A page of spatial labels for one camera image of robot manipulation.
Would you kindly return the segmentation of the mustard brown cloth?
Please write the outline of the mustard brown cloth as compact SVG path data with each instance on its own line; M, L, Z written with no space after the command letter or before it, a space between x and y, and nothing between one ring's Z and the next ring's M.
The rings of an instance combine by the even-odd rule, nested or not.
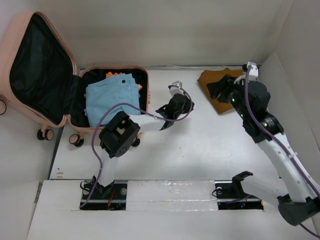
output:
M232 106L229 103L220 103L216 99L212 99L210 97L210 93L207 88L207 84L216 83L227 74L237 78L243 74L243 70L242 69L230 69L228 67L224 68L223 70L205 70L201 73L199 79L197 80L202 92L204 93L204 95L206 96L208 101L211 103L214 110L219 115L232 109Z

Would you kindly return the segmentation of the orange white cloth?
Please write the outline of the orange white cloth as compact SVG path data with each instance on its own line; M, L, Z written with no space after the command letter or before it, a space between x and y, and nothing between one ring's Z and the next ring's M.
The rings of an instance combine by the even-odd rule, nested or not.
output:
M112 73L112 72L108 72L108 73L106 73L105 74L105 78L110 78L110 77L113 77L113 76L117 76L117 75L122 75L123 73L122 72L120 72L120 73ZM143 88L143 86L141 85L141 84L139 84L139 83L137 83L136 84L137 86L138 86L138 90L140 91L142 88Z

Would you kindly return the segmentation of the light blue cloth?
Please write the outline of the light blue cloth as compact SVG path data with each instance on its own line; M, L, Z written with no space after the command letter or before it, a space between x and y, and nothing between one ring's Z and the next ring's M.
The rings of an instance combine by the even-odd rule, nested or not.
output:
M104 118L102 125L106 125L121 111L127 115L140 115L139 87L131 73L110 76L89 84L85 89L85 113L91 128L95 128L101 117L111 107L128 103L134 108L121 105L117 106Z

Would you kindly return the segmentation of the pink hard-shell suitcase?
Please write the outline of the pink hard-shell suitcase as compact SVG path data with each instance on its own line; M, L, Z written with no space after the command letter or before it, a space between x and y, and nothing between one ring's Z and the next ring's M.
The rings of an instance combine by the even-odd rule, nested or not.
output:
M53 129L70 124L70 144L81 147L93 134L85 115L89 84L108 73L132 74L139 87L139 106L150 104L149 77L140 66L96 66L79 70L62 38L41 12L15 14L0 44L0 109L18 110L40 125L39 140L51 140Z

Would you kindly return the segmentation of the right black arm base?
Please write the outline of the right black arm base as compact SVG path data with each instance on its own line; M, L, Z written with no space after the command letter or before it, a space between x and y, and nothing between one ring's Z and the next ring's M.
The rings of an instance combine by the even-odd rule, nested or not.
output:
M218 180L214 182L215 189L211 196L217 200L217 209L222 210L263 210L263 202L245 193L241 181L252 176L249 171L235 175L232 180Z

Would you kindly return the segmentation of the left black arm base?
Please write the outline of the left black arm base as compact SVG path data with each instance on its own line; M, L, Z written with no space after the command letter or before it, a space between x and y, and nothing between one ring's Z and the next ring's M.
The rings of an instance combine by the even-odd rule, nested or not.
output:
M107 186L97 183L91 197L90 192L96 182L83 180L80 183L82 190L79 209L83 211L125 211L127 204L128 181L114 180Z

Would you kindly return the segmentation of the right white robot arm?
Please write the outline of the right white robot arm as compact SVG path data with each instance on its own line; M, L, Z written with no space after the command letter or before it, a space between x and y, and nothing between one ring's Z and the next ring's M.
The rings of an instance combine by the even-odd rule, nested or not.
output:
M271 95L258 81L243 80L226 74L217 82L206 85L209 96L220 103L229 103L242 119L245 132L268 156L284 187L271 184L249 171L235 175L223 192L234 198L248 195L275 206L290 225L300 225L320 212L320 186L312 179L290 147L278 119L267 110Z

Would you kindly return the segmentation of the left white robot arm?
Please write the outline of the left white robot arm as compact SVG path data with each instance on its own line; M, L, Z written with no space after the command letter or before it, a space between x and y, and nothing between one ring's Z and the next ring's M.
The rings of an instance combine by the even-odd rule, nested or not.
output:
M100 162L99 172L95 176L94 192L103 199L111 194L111 184L115 180L114 173L117 161L111 159L123 156L138 140L139 134L149 131L163 131L170 128L175 122L184 120L193 110L194 103L187 92L174 94L168 104L160 107L154 113L121 102L111 107L101 117L96 127L100 127L110 112L122 106L130 107L141 114L129 115L122 110L104 126L98 137L100 147L108 153L108 158L102 160L94 145L91 145L93 153Z

